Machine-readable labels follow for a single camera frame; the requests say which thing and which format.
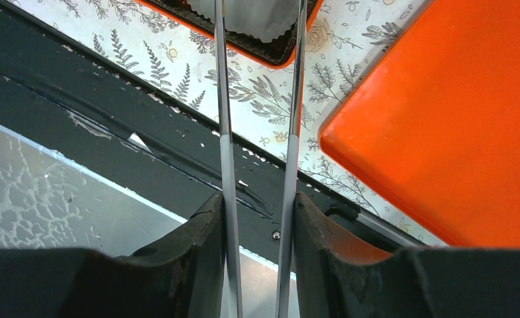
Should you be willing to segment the right gripper metal tong right finger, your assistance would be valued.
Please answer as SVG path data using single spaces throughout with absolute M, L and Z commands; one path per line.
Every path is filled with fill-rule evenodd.
M 278 318 L 287 317 L 289 312 L 289 291 L 291 273 L 291 255 L 293 246 L 293 207 L 297 186 L 299 136 L 301 129 L 304 53 L 307 36 L 308 2 L 299 2 L 297 19 L 297 43 L 295 47 L 295 66 L 291 94 L 291 111 L 289 119 L 289 139 L 286 152 L 286 168 L 284 178 L 284 194 L 282 204 L 282 223 L 280 251 L 278 262 L 278 280 L 276 293 L 276 312 Z

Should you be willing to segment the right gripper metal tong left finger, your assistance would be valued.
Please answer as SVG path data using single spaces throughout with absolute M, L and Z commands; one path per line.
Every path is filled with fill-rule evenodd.
M 225 40 L 224 1 L 214 1 L 214 40 L 217 63 L 219 98 L 219 132 L 221 175 L 227 238 L 227 277 L 229 282 L 229 317 L 243 316 L 240 251 L 238 242 L 238 213 L 234 177 L 234 156 L 229 101 L 229 81 Z

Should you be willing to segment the orange box lid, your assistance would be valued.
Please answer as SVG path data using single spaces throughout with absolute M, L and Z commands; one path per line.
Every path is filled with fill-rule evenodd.
M 319 144 L 443 242 L 520 248 L 520 1 L 431 1 Z

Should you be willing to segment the orange cookie box base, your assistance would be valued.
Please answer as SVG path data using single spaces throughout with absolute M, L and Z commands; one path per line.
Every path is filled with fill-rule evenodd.
M 163 17 L 212 40 L 214 1 L 139 1 Z M 281 69 L 293 60 L 299 4 L 294 0 L 224 1 L 227 46 L 263 66 Z

